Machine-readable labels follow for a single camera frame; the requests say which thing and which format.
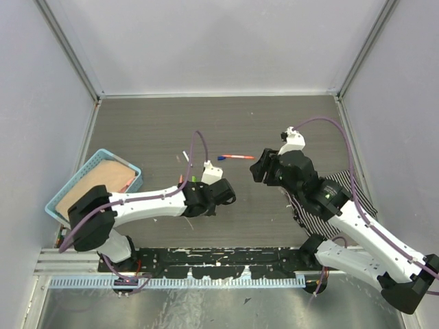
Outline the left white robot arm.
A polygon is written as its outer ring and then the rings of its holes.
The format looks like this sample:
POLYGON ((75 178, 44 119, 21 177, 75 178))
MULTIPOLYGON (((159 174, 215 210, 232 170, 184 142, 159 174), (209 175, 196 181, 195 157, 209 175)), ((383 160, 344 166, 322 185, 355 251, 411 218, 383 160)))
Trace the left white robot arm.
POLYGON ((137 251, 129 236, 115 228, 157 217, 199 217, 216 215, 216 207, 236 201, 227 179, 207 184, 184 181, 161 191, 110 193, 104 185, 94 186, 68 209, 71 232, 60 247, 77 252, 95 250, 116 271, 132 271, 137 251))

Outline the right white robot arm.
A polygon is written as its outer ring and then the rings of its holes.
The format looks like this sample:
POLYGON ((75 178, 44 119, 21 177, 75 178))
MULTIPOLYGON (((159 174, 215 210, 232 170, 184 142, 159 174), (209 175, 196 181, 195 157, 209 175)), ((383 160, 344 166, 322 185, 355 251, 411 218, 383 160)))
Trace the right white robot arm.
POLYGON ((255 182, 283 188, 304 210, 338 228, 366 251, 356 254, 314 234, 301 247, 307 269, 323 266, 344 271, 376 288, 395 309, 414 314, 438 279, 437 255, 424 255, 396 238, 357 204, 350 191, 321 178, 301 151, 280 154, 265 149, 250 172, 255 182))

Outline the orange white marker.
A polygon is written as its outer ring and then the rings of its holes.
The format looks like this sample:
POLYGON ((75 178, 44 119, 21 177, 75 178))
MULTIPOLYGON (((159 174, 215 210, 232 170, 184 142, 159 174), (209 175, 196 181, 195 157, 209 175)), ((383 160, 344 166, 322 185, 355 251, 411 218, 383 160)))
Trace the orange white marker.
POLYGON ((254 160, 254 156, 243 156, 243 155, 231 155, 231 154, 224 154, 224 158, 236 158, 236 159, 245 159, 245 160, 254 160))

